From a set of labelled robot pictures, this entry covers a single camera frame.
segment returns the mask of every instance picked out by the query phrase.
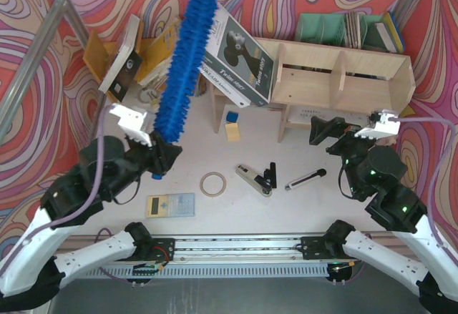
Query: colorful wallpaper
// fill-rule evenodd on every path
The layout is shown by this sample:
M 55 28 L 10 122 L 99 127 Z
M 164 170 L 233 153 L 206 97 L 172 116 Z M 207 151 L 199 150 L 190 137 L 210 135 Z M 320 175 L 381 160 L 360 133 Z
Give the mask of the colorful wallpaper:
M 144 37 L 157 36 L 183 14 L 188 0 L 72 0 L 88 29 L 106 41 L 115 40 L 130 14 L 145 23 Z M 221 0 L 223 6 L 253 36 L 292 39 L 300 13 L 342 12 L 357 9 L 381 14 L 396 0 Z
M 458 124 L 458 0 L 419 0 L 402 32 L 417 88 L 406 116 L 444 117 Z M 437 222 L 458 244 L 458 150 L 440 124 L 401 126 L 397 149 L 409 166 L 405 184 L 426 201 L 440 154 L 454 138 L 452 155 L 442 165 L 434 196 Z
M 52 0 L 0 0 L 0 97 Z M 77 162 L 97 107 L 83 49 L 62 21 L 0 146 L 0 257 L 32 219 L 56 174 Z

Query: yellow calculator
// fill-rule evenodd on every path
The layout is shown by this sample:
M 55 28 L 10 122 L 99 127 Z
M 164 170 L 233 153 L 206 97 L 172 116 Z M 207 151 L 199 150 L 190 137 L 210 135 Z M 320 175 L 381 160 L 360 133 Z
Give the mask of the yellow calculator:
M 194 216 L 194 194 L 148 196 L 146 217 Z

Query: blue fluffy brush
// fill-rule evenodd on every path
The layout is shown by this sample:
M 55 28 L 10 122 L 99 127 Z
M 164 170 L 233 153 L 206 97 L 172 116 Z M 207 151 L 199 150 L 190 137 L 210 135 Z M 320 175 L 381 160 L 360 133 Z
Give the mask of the blue fluffy brush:
M 217 0 L 190 0 L 180 28 L 168 73 L 167 88 L 162 94 L 156 115 L 155 130 L 168 143 L 176 142 L 183 126 L 205 55 L 205 45 L 213 24 Z

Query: black cable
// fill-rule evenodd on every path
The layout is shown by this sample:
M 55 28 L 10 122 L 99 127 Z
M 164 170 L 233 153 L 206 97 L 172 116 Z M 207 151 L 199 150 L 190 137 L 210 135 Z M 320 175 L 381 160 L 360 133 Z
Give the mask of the black cable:
M 344 173 L 344 170 L 345 170 L 345 165 L 342 165 L 341 170 L 338 172 L 338 178 L 337 178 L 338 188 L 340 189 L 341 194 L 344 197 L 349 198 L 350 200 L 354 200 L 353 196 L 348 196 L 347 194 L 344 194 L 344 191 L 342 191 L 341 180 L 342 180 L 342 173 Z
M 116 203 L 117 205 L 126 205 L 127 203 L 132 201 L 135 198 L 135 196 L 137 196 L 138 190 L 140 189 L 140 181 L 141 180 L 142 180 L 142 178 L 140 176 L 138 176 L 137 189 L 135 190 L 135 194 L 129 200 L 127 200 L 126 202 L 123 202 L 123 203 L 119 203 L 116 198 L 113 198 L 114 203 Z

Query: robotic arm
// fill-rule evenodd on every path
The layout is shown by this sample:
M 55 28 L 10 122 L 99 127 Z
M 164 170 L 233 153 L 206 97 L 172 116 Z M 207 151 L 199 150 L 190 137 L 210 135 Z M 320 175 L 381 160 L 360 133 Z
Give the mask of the robotic arm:
M 92 204 L 74 219 L 49 227 L 26 240 L 37 227 L 49 224 L 76 212 L 89 197 L 97 166 L 97 140 L 79 153 L 79 164 L 57 178 L 41 198 L 41 205 L 21 239 L 0 262 L 0 312 L 28 310 L 51 300 L 60 288 L 73 279 L 113 260 L 134 257 L 157 260 L 153 247 L 157 244 L 140 222 L 126 226 L 110 239 L 76 252 L 54 253 L 64 240 L 89 217 L 103 210 L 103 202 L 115 197 L 148 171 L 165 175 L 182 148 L 166 144 L 161 136 L 143 132 L 145 116 L 122 106 L 112 113 L 121 117 L 120 126 L 127 133 L 130 149 L 116 137 L 104 137 L 103 174 L 97 196 Z
M 427 208 L 414 192 L 399 184 L 406 165 L 397 153 L 375 145 L 377 139 L 397 134 L 399 123 L 393 118 L 396 115 L 388 111 L 374 113 L 363 128 L 340 117 L 328 122 L 313 117 L 309 142 L 317 145 L 327 137 L 338 138 L 326 151 L 342 159 L 338 184 L 340 187 L 345 172 L 351 191 L 350 195 L 342 194 L 361 202 L 375 195 L 366 211 L 386 230 L 393 231 L 420 263 L 377 244 L 341 220 L 326 231 L 321 248 L 335 258 L 358 258 L 393 277 L 418 295 L 431 313 L 458 313 L 458 253 L 440 232 L 443 246 L 439 245 L 428 222 Z

